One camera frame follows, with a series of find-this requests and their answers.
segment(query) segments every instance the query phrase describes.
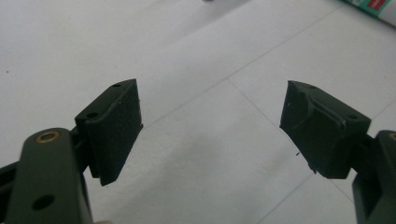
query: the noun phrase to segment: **green stripe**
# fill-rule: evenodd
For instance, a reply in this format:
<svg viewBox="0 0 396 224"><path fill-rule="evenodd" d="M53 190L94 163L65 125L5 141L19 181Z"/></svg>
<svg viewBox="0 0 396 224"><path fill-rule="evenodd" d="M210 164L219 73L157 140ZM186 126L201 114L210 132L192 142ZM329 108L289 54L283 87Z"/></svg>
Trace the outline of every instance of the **green stripe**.
<svg viewBox="0 0 396 224"><path fill-rule="evenodd" d="M375 15L376 17L378 17L379 14L381 14L382 10L387 6L387 4L388 4L390 1L392 1L392 0L387 0L387 1L381 6L381 8L380 8L379 10L374 10L374 9L372 9L372 8L369 7L370 0L364 0L364 1L361 2L361 4L359 5L359 8L361 8L361 9L363 9L363 10L369 12L370 14L373 14L373 15Z"/></svg>

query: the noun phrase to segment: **mounting hole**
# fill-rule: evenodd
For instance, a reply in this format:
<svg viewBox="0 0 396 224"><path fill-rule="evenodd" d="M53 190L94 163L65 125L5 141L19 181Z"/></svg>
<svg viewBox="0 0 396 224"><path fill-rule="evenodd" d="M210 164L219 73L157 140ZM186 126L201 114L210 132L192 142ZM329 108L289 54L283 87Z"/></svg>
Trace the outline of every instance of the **mounting hole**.
<svg viewBox="0 0 396 224"><path fill-rule="evenodd" d="M355 115L348 115L347 117L348 117L349 119L358 119L358 117L355 116Z"/></svg>
<svg viewBox="0 0 396 224"><path fill-rule="evenodd" d="M53 195L44 195L40 198L38 198L37 200L35 200L35 202L33 203L32 207L33 210L35 211L40 211L43 210L44 208L49 207L53 201L55 200L55 197Z"/></svg>
<svg viewBox="0 0 396 224"><path fill-rule="evenodd" d="M93 118L96 118L96 117L98 117L98 113L89 113L88 115L87 115L87 118L89 118L89 119L93 119Z"/></svg>
<svg viewBox="0 0 396 224"><path fill-rule="evenodd" d="M58 132L46 132L40 134L35 141L37 143L48 143L52 142L53 140L57 139L59 137L60 133Z"/></svg>

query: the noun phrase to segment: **screw hole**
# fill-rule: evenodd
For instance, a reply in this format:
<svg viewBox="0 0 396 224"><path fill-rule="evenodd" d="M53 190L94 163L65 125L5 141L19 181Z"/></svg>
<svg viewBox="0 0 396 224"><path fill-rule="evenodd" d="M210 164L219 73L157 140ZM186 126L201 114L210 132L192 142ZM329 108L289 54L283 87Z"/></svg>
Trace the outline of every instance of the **screw hole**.
<svg viewBox="0 0 396 224"><path fill-rule="evenodd" d="M58 132L42 133L35 139L35 141L37 143L48 143L48 142L52 142L53 140L57 139L59 137L59 135L60 135L60 133L58 133Z"/></svg>
<svg viewBox="0 0 396 224"><path fill-rule="evenodd" d="M90 113L87 115L87 118L93 119L93 118L96 118L98 115L99 115L98 113Z"/></svg>
<svg viewBox="0 0 396 224"><path fill-rule="evenodd" d="M44 208L49 207L54 200L55 197L53 197L53 195L44 195L39 199L35 200L35 202L33 203L33 210L35 211L43 210Z"/></svg>
<svg viewBox="0 0 396 224"><path fill-rule="evenodd" d="M349 119L358 119L358 117L355 116L355 115L348 115L348 118L349 118Z"/></svg>

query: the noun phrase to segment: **white surface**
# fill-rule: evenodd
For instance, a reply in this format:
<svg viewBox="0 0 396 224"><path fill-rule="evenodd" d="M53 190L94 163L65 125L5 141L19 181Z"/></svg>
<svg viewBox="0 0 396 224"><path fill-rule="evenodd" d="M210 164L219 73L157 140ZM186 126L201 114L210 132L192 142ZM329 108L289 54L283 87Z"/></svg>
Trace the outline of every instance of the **white surface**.
<svg viewBox="0 0 396 224"><path fill-rule="evenodd" d="M396 25L396 2L390 1L382 10L379 18L389 22L390 24Z"/></svg>
<svg viewBox="0 0 396 224"><path fill-rule="evenodd" d="M294 79L395 129L395 37L337 0L5 0L0 165L137 78L146 128L116 183L86 174L95 220L354 223L348 182L312 177L277 125Z"/></svg>
<svg viewBox="0 0 396 224"><path fill-rule="evenodd" d="M354 170L350 170L349 175L346 179L333 179L331 180L334 185L339 188L341 191L345 193L348 199L354 202L353 199L353 190L352 190L352 183L355 180L356 172Z"/></svg>

